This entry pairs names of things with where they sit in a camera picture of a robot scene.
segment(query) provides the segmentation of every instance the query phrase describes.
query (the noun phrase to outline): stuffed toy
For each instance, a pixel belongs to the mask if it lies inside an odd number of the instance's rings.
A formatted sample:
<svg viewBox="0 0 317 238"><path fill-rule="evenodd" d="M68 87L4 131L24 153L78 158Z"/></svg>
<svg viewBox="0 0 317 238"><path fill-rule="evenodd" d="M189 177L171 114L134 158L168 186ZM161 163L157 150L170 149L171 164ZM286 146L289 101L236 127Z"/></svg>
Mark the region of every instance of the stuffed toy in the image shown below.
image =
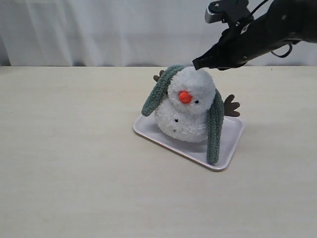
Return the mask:
<svg viewBox="0 0 317 238"><path fill-rule="evenodd" d="M224 116L238 117L234 95L222 100L211 75L193 66L172 65L155 75L157 82L142 108L154 113L161 131L177 140L207 141L207 162L218 162Z"/></svg>

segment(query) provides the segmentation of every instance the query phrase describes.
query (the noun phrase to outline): snowman body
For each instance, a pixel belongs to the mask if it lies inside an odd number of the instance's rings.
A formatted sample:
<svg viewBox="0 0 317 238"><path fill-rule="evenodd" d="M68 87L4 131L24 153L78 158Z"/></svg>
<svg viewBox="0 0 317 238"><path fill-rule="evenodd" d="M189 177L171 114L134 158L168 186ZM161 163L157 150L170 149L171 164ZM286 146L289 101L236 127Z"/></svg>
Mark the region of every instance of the snowman body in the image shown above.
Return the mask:
<svg viewBox="0 0 317 238"><path fill-rule="evenodd" d="M208 138L208 110L215 97L212 77L187 67L171 80L167 94L155 110L161 131L178 140L201 142Z"/></svg>

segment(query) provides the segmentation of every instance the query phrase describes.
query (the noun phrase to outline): brown felt antler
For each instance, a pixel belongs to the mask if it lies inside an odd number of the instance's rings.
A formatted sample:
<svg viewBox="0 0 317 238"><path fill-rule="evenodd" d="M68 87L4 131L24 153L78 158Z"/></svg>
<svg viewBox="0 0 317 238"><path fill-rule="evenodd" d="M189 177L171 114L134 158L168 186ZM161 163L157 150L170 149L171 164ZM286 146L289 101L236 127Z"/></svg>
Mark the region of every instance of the brown felt antler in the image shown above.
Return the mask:
<svg viewBox="0 0 317 238"><path fill-rule="evenodd" d="M162 76L162 74L164 73L164 70L161 70L159 72L159 76L158 75L154 75L153 79L155 80L155 82L158 82L159 78ZM240 116L240 113L236 111L236 109L238 109L240 107L240 103L239 102L232 102L234 99L234 95L231 94L229 95L226 100L224 100L224 115L227 117L234 117L237 118Z"/></svg>

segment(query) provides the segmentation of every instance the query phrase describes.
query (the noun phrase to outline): tray rim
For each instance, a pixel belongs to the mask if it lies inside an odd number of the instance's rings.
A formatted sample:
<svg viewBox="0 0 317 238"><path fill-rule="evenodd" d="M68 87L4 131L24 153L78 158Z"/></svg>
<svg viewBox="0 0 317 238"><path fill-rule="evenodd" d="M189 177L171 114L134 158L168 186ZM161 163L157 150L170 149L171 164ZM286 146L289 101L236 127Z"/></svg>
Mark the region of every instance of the tray rim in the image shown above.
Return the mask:
<svg viewBox="0 0 317 238"><path fill-rule="evenodd" d="M144 138L144 139L146 139L146 140L148 140L148 141L150 141L150 142L152 142L154 144L157 144L157 145L163 147L164 149L167 149L167 150L169 150L169 151L171 151L171 152L173 152L173 153L175 153L175 154L177 154L177 155L179 155L179 156L181 156L181 157L183 157L183 158L185 158L185 159L187 159L187 160L189 160L191 162L194 162L194 163L196 163L196 164L198 164L198 165L200 165L202 167L205 167L206 169L211 170L213 172L222 172L222 171L225 171L229 167L229 165L231 163L231 160L232 160L232 158L233 158L233 156L234 156L234 154L236 152L236 149L237 149L237 147L239 145L242 133L243 133L243 131L245 129L245 123L240 118L232 118L232 117L228 117L228 116L224 117L224 120L229 120L229 121L234 122L232 119L235 119L235 120L239 121L241 123L241 129L239 130L239 133L237 135L237 139L234 142L234 145L233 145L233 147L232 147L232 149L231 149L231 151L229 153L229 159L226 160L226 163L224 163L224 165L222 165L222 166L212 166L212 165L204 163L204 162L202 162L202 161L200 161L200 160L198 160L198 159L196 159L196 158L194 158L194 157L192 157L190 155L187 155L186 153L183 153L180 150L174 149L174 148L172 148L172 147L170 147L170 146L168 146L168 145L166 145L164 143L156 141L156 140L152 139L151 137L145 135L144 133L142 133L140 130L138 130L136 128L136 124L140 120L140 118L146 118L146 117L143 116L142 114L139 115L137 117L137 119L134 121L133 126L132 126L134 132L137 135L139 135L140 137L142 137L142 138Z"/></svg>

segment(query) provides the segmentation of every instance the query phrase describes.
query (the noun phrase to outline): light wood tabletop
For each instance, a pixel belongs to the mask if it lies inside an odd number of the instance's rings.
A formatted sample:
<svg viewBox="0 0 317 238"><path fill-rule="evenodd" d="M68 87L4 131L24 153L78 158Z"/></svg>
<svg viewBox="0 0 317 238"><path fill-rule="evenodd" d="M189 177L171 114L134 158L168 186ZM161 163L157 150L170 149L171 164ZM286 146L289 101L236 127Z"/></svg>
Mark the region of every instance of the light wood tabletop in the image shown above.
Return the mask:
<svg viewBox="0 0 317 238"><path fill-rule="evenodd" d="M209 70L246 127L211 172L134 133L164 67L0 67L1 238L315 238L317 67Z"/></svg>

